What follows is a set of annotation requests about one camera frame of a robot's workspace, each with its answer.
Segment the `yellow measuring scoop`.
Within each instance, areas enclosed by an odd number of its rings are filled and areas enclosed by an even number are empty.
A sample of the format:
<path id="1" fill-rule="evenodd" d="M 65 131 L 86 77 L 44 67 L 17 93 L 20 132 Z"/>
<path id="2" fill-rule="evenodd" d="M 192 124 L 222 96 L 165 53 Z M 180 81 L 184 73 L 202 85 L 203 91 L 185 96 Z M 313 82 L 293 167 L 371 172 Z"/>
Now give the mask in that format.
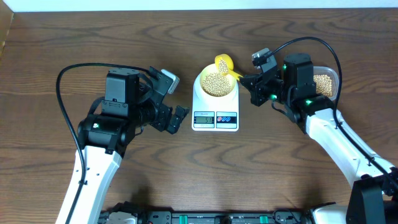
<path id="1" fill-rule="evenodd" d="M 238 74 L 237 72 L 234 71 L 234 63 L 233 63 L 231 57 L 229 55 L 227 55 L 227 54 L 217 55 L 215 57 L 215 65 L 216 65 L 217 70 L 218 70 L 218 60 L 219 59 L 225 60 L 226 63 L 228 64 L 229 72 L 228 72 L 228 74 L 226 74 L 224 76 L 231 75 L 234 79 L 239 81 L 239 79 L 242 77 L 242 75 L 240 75 L 240 74 Z"/>

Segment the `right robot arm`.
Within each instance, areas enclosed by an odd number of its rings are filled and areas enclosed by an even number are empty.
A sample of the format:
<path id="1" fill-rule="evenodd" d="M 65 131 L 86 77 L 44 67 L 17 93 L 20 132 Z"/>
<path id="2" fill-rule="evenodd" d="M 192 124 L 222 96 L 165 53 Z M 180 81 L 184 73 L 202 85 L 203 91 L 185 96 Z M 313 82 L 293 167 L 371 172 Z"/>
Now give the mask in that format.
<path id="1" fill-rule="evenodd" d="M 290 54 L 282 70 L 269 49 L 252 55 L 261 72 L 240 83 L 251 103 L 270 100 L 281 113 L 316 141 L 332 158 L 351 187 L 347 206 L 335 202 L 310 208 L 294 223 L 397 223 L 397 167 L 373 151 L 346 123 L 336 100 L 316 92 L 313 63 L 307 54 Z"/>

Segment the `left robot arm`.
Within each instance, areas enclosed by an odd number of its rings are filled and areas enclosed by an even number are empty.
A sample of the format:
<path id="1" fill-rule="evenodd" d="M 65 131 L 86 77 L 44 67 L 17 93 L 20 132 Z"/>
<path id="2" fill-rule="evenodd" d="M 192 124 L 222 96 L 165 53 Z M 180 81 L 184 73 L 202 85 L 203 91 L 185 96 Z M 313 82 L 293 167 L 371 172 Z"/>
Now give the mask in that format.
<path id="1" fill-rule="evenodd" d="M 163 103 L 179 83 L 179 78 L 166 69 L 107 67 L 105 95 L 95 99 L 76 129 L 60 94 L 62 76 L 73 67 L 65 67 L 57 77 L 57 100 L 76 144 L 74 170 L 57 223 L 97 223 L 129 143 L 147 125 L 175 134 L 190 111 Z"/>

